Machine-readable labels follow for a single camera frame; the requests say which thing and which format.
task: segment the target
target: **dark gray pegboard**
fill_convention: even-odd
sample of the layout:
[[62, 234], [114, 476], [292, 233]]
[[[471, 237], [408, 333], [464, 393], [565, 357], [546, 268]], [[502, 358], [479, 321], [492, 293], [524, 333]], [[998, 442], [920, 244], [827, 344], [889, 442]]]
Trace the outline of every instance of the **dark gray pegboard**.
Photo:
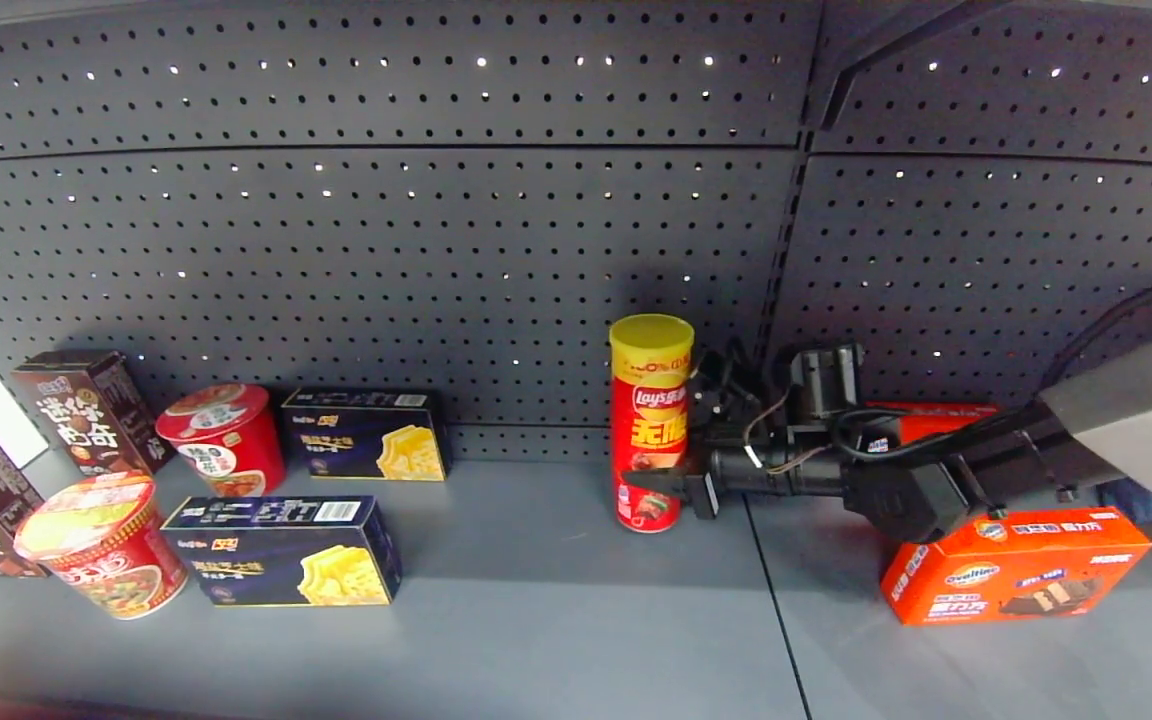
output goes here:
[[[870, 397], [1017, 404], [1052, 355], [1152, 286], [1152, 167], [813, 156], [772, 344], [856, 338]], [[1152, 308], [1074, 372], [1152, 340]]]
[[233, 150], [0, 161], [0, 373], [116, 347], [215, 381], [438, 388], [453, 423], [605, 425], [607, 327], [758, 329], [795, 152]]
[[220, 3], [0, 26], [0, 158], [799, 139], [819, 1]]
[[1152, 161], [1152, 12], [1009, 3], [861, 70], [814, 150]]

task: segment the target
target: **red chip can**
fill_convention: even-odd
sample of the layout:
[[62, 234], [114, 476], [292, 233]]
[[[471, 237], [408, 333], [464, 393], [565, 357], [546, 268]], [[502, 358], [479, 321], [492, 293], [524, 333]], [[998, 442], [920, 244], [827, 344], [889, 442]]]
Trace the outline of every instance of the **red chip can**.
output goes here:
[[616, 518], [639, 533], [679, 521], [680, 502], [626, 483], [627, 470], [673, 468], [687, 450], [691, 325], [672, 314], [630, 314], [612, 325], [612, 472]]
[[268, 495], [283, 483], [270, 393], [260, 386], [220, 384], [181, 397], [154, 430], [219, 497]]
[[162, 607], [188, 579], [161, 524], [147, 475], [99, 475], [38, 506], [14, 547], [114, 617], [134, 620]]

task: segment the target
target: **dark blue box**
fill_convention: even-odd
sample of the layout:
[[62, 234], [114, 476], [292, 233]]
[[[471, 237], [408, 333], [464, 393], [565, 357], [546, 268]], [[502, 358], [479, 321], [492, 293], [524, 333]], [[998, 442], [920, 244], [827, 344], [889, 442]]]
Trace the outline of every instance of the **dark blue box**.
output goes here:
[[283, 402], [283, 427], [314, 478], [447, 479], [434, 393], [301, 388]]
[[402, 581], [373, 497], [191, 497], [162, 533], [220, 606], [389, 605]]

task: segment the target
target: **metal plate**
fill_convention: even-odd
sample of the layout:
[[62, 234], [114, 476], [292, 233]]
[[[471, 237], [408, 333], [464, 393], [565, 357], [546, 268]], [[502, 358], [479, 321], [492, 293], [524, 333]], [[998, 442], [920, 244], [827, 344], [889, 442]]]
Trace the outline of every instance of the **metal plate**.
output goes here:
[[116, 347], [160, 409], [215, 381], [328, 382], [442, 389], [453, 423], [605, 425], [620, 316], [755, 341], [794, 164], [593, 147], [3, 160], [0, 373]]
[[0, 158], [795, 145], [819, 3], [229, 3], [0, 26]]
[[[1017, 404], [1068, 338], [1149, 286], [1152, 167], [813, 156], [772, 344], [857, 338], [870, 397]], [[1151, 338], [1152, 306], [1087, 359]]]
[[856, 76], [814, 150], [1152, 161], [1152, 12], [1010, 3]]

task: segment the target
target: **yellow pasta image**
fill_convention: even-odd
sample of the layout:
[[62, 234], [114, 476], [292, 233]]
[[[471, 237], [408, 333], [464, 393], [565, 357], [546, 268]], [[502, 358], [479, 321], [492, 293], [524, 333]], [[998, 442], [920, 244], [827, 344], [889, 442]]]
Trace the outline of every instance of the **yellow pasta image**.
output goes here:
[[310, 605], [388, 605], [371, 553], [339, 544], [301, 560], [305, 578], [297, 590]]
[[407, 425], [380, 438], [381, 454], [376, 461], [385, 478], [396, 480], [441, 480], [444, 462], [439, 458], [434, 430]]

